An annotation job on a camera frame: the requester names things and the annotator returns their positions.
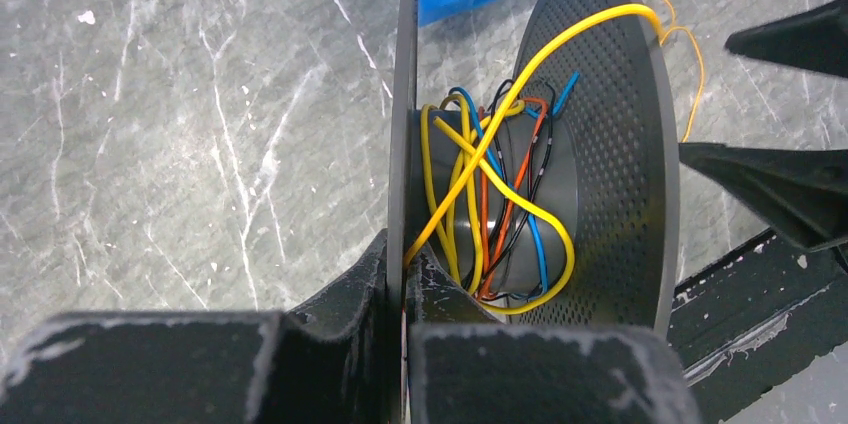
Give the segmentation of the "grey perforated cable spool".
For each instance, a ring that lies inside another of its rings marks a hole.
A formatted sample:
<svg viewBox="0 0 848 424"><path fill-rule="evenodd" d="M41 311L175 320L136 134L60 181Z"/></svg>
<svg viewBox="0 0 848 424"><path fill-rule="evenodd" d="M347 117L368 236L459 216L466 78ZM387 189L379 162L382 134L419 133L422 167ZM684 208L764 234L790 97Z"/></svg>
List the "grey perforated cable spool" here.
<svg viewBox="0 0 848 424"><path fill-rule="evenodd" d="M407 354L402 256L424 228L417 97L418 0L400 0L388 188L391 350ZM678 142L658 33L644 18L611 19L575 37L538 70L553 84L581 75L554 124L538 201L574 242L568 283L546 303L504 324L629 325L666 341L678 244ZM409 399L408 371L391 380Z"/></svg>

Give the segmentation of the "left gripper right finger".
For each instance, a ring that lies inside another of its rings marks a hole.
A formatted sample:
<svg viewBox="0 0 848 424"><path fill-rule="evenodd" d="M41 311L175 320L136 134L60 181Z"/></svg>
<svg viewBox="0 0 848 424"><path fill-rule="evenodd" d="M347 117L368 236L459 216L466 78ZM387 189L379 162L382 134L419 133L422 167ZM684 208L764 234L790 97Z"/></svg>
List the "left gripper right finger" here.
<svg viewBox="0 0 848 424"><path fill-rule="evenodd" d="M696 423L677 355L629 325L504 324L432 255L406 281L414 423Z"/></svg>

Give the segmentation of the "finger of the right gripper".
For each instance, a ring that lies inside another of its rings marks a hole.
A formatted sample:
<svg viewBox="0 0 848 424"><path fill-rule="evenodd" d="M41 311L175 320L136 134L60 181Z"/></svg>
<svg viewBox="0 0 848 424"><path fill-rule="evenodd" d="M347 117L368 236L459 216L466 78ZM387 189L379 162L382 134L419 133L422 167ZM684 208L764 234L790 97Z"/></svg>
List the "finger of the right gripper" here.
<svg viewBox="0 0 848 424"><path fill-rule="evenodd" d="M845 78L847 0L731 34L724 48L755 60Z"/></svg>
<svg viewBox="0 0 848 424"><path fill-rule="evenodd" d="M681 143L680 162L721 186L796 247L847 243L847 151Z"/></svg>

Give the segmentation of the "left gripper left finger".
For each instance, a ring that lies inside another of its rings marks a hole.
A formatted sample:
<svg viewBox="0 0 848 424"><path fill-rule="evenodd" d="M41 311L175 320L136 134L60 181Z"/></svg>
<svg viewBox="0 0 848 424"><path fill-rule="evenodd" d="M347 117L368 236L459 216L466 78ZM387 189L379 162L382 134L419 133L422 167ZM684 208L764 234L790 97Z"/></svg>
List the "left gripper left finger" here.
<svg viewBox="0 0 848 424"><path fill-rule="evenodd" d="M93 311L36 326L5 423L383 423L387 235L289 311Z"/></svg>

